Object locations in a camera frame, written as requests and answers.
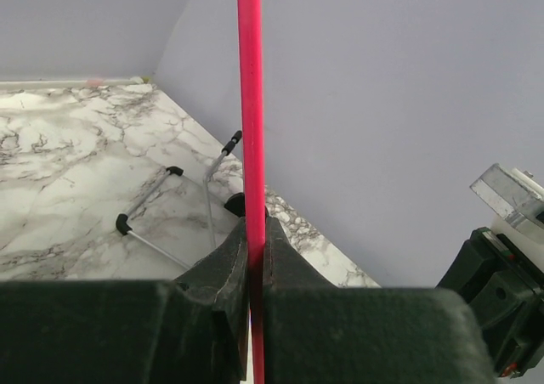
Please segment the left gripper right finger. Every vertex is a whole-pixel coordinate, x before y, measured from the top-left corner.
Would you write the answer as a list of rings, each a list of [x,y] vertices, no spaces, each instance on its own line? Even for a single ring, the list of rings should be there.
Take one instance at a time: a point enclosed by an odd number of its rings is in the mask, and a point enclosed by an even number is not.
[[[473,312],[453,291],[338,287],[276,218],[263,253],[268,383],[492,383]]]

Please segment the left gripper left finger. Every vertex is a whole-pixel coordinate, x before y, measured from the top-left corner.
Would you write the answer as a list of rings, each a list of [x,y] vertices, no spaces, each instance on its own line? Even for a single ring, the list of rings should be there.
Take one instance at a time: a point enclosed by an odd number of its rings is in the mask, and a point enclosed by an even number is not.
[[[246,224],[173,280],[4,281],[4,383],[237,383]]]

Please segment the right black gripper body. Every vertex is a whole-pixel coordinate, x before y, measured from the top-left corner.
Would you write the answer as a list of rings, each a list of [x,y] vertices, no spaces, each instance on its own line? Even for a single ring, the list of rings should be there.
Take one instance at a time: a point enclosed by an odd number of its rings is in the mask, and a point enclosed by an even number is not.
[[[499,377],[518,378],[543,358],[543,272],[504,234],[475,229],[439,288],[472,309]]]

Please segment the pink framed whiteboard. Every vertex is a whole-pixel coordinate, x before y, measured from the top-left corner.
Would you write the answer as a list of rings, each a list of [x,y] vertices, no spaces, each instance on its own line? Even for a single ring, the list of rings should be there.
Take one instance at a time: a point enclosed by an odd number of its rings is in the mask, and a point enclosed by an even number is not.
[[[264,383],[263,259],[266,235],[261,0],[237,0],[237,13],[253,378],[256,383]]]

